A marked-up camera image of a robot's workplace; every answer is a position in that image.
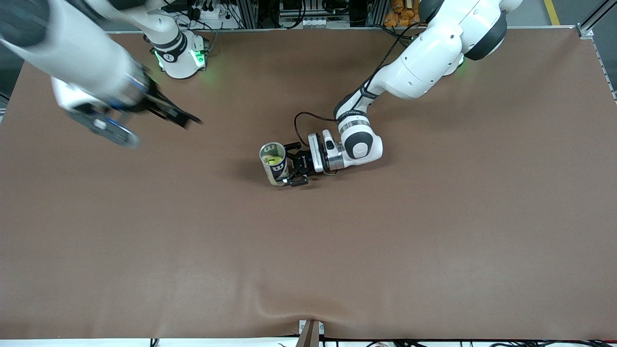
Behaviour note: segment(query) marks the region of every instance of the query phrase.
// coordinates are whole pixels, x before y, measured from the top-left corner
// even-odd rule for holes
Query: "yellow tape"
[[[552,25],[560,25],[559,17],[557,17],[557,11],[555,11],[555,6],[553,5],[553,0],[544,0],[544,6],[546,6],[546,11],[549,13],[550,23]]]

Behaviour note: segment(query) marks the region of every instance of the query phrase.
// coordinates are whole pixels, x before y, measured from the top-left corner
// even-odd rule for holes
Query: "can label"
[[[275,186],[285,185],[283,182],[276,181],[277,178],[284,178],[289,175],[285,146],[278,142],[267,143],[259,151],[259,158],[270,183]]]

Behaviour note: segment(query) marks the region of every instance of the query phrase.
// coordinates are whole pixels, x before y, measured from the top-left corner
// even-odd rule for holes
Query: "brown table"
[[[141,35],[116,39],[155,69]],[[140,115],[135,151],[26,65],[0,126],[0,338],[261,337],[306,318],[338,338],[617,338],[617,107],[575,30],[511,30],[425,97],[384,95],[378,162],[268,184],[259,147],[295,141],[299,111],[329,116],[391,43],[221,34],[208,71],[153,72],[205,124]]]

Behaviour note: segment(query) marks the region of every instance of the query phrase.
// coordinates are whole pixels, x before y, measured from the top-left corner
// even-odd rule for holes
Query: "white button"
[[[354,146],[354,157],[362,158],[368,154],[368,145],[364,142],[356,143]]]
[[[105,130],[107,128],[107,124],[100,119],[95,119],[92,124],[101,130]]]

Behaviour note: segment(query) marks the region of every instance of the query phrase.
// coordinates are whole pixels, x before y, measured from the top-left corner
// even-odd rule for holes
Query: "can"
[[[269,142],[262,146],[259,151],[259,158],[262,161],[263,168],[266,170],[270,183],[275,186],[284,186],[285,183],[277,182],[276,179],[289,176],[285,146],[278,142]]]

